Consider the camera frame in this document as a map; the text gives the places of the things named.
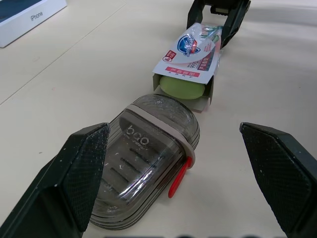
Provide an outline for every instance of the table surface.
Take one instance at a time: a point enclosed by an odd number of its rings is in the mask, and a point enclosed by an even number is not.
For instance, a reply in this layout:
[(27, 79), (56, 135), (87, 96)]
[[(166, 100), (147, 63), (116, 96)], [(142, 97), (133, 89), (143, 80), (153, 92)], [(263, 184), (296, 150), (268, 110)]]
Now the table surface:
[[(152, 92), (152, 69), (185, 31), (192, 0), (68, 0), (0, 49), (0, 224), (67, 137)], [(292, 134), (317, 158), (317, 2), (254, 0), (225, 47), (211, 107), (195, 114), (196, 164), (123, 231), (84, 238), (283, 237), (253, 175), (239, 124)], [(225, 18), (204, 9), (204, 23)]]

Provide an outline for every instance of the transparent soap box lid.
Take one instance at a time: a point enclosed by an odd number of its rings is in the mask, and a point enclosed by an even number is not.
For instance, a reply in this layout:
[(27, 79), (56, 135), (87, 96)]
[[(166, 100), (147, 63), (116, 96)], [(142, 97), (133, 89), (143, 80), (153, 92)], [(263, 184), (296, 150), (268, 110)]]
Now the transparent soap box lid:
[(151, 94), (129, 105), (110, 123), (91, 222), (109, 230), (135, 224), (185, 164), (187, 147), (194, 150), (199, 137), (194, 114), (173, 98)]

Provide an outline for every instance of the red clip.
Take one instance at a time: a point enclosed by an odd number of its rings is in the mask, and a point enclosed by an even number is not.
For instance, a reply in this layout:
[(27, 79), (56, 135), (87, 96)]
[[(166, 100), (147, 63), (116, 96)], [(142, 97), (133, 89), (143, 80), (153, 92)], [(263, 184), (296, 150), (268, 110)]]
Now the red clip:
[(181, 168), (180, 172), (176, 176), (174, 182), (172, 183), (172, 185), (168, 191), (169, 198), (172, 198), (174, 196), (176, 190), (178, 189), (178, 186), (180, 185), (180, 183), (182, 182), (182, 180), (184, 178), (186, 170), (191, 166), (191, 164), (192, 164), (192, 158), (188, 156), (186, 163)]

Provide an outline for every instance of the paper soap box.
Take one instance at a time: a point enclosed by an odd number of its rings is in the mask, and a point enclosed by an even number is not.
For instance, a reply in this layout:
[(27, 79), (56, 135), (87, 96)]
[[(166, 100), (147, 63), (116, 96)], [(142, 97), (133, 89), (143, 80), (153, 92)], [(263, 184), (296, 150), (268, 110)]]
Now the paper soap box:
[(213, 80), (218, 68), (221, 27), (195, 23), (182, 34), (153, 70), (156, 93), (165, 94), (160, 78), (170, 76), (205, 85), (203, 96), (194, 100), (177, 99), (190, 109), (203, 111), (211, 103)]

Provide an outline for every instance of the green soap bar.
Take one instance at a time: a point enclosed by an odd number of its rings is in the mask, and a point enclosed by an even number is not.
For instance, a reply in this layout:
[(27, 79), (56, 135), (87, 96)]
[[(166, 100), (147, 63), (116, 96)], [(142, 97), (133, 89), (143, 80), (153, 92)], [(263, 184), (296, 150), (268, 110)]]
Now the green soap bar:
[(179, 99), (193, 100), (201, 97), (205, 91), (203, 84), (167, 76), (160, 78), (159, 84), (164, 93)]

